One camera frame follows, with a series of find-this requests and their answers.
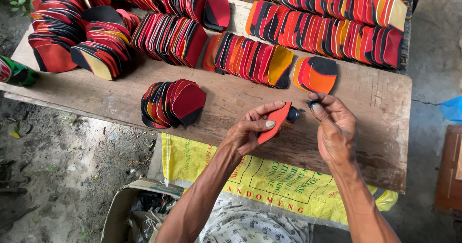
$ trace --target blue plastic bag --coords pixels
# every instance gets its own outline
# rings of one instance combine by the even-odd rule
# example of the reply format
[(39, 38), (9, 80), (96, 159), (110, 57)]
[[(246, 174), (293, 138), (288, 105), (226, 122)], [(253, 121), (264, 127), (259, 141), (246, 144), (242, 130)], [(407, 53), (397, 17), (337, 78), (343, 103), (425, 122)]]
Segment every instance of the blue plastic bag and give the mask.
[(462, 124), (462, 96), (443, 102), (439, 109), (448, 120)]

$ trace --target patterned cloth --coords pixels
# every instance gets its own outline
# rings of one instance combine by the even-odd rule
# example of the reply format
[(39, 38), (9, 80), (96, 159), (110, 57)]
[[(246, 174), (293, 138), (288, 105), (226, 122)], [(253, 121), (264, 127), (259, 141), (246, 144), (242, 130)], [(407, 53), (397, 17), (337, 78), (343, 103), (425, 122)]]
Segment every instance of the patterned cloth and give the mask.
[(200, 243), (311, 243), (313, 224), (218, 199)]

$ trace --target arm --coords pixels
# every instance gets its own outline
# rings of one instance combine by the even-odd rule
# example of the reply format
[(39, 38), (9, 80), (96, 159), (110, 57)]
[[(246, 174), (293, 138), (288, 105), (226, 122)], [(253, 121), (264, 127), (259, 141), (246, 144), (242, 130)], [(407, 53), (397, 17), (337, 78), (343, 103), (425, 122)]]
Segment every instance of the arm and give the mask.
[(311, 106), (319, 122), (319, 152), (339, 188), (353, 242), (400, 242), (378, 211), (356, 162), (358, 120), (334, 96), (311, 93), (309, 98), (320, 102)]
[(170, 211), (155, 242), (196, 240), (229, 176), (242, 157), (259, 146), (257, 132), (270, 130), (276, 124), (264, 120), (266, 114), (283, 106), (282, 101), (270, 102), (242, 116), (228, 131), (209, 165)]

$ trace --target yellow sack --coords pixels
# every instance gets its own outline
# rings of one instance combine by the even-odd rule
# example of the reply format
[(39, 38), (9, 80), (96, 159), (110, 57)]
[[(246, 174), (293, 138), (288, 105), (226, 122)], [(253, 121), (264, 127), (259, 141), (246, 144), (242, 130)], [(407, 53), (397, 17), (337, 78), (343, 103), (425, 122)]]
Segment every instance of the yellow sack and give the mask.
[[(164, 177), (167, 181), (194, 182), (210, 163), (216, 149), (216, 146), (162, 134)], [(368, 188), (372, 194), (377, 191), (377, 187)], [(223, 191), (309, 217), (348, 224), (331, 175), (246, 155)], [(386, 190), (376, 204), (379, 210), (388, 211), (397, 199), (398, 193)]]

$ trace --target floor crack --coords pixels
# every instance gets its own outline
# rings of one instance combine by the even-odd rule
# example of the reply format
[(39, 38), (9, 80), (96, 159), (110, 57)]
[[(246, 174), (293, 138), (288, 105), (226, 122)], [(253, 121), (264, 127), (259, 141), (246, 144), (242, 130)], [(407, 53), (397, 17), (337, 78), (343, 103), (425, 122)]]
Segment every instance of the floor crack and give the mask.
[(421, 102), (419, 100), (414, 100), (414, 99), (411, 99), (413, 102), (420, 102), (422, 104), (430, 104), (430, 105), (434, 105), (434, 106), (439, 106), (441, 103), (438, 103), (438, 104), (434, 104), (434, 103), (431, 103), (431, 102)]

